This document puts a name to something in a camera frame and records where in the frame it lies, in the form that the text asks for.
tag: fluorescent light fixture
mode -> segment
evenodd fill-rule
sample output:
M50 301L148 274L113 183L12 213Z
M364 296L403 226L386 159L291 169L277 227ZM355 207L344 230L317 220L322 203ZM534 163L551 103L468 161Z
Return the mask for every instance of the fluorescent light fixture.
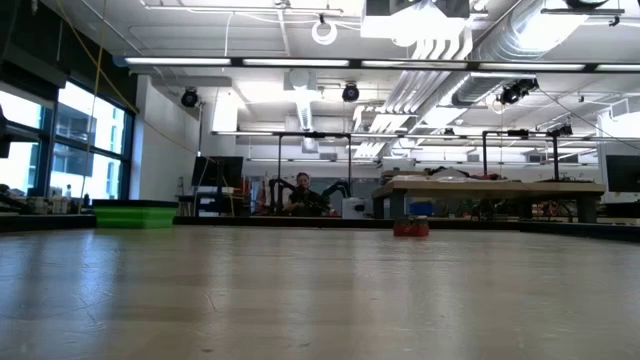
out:
M535 79L536 74L518 74L518 73L481 73L472 72L471 77L475 78L498 78L498 79Z
M311 66L311 67L347 67L349 60L331 59L244 59L246 66Z
M225 66L231 65L231 59L225 58L189 58L189 57L128 57L129 65L154 66Z
M233 136L272 136L270 132L258 131L212 131L211 135L233 135Z
M584 64L545 64L545 63L481 63L481 70L520 70L520 71L581 71Z
M351 137L364 137L364 138L397 138L399 137L396 134L377 134L377 133L356 133L351 134Z
M331 162L328 159L287 159L287 161L293 162Z
M404 137L408 139L436 139L436 140L447 140L447 139L460 139L458 135L405 135Z
M362 67L390 69L466 69L466 62L363 60Z
M640 71L640 65L633 64L601 64L596 67L596 71Z

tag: person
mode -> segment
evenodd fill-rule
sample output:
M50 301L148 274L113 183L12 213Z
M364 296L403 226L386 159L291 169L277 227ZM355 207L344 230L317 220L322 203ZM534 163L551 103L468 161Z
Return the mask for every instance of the person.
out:
M296 176L296 190L289 195L289 205L284 212L293 216L322 216L329 210L328 199L311 191L311 178L307 173L299 173Z

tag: computer screen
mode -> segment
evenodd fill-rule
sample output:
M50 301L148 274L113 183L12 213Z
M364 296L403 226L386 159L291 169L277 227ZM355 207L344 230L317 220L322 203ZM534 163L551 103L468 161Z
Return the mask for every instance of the computer screen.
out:
M242 156L196 157L191 185L242 188L243 161ZM221 184L218 184L218 169L222 169Z
M640 156L607 156L609 191L640 192Z

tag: wall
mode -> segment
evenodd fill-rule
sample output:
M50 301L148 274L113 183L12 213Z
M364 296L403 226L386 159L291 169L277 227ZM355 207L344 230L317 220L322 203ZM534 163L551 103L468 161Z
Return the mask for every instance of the wall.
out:
M185 190L191 184L199 123L153 87L149 76L138 79L136 103L130 198L175 201L178 178Z

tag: workbench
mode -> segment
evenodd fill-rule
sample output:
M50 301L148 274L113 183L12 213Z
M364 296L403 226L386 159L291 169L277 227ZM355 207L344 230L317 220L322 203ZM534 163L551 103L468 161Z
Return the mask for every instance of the workbench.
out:
M469 181L464 183L393 180L372 194L374 217L384 218L384 200L390 200L391 219L405 216L405 197L441 199L516 199L531 218L531 205L542 200L576 200L578 222L596 223L596 206L605 192L605 185L569 182L503 182Z

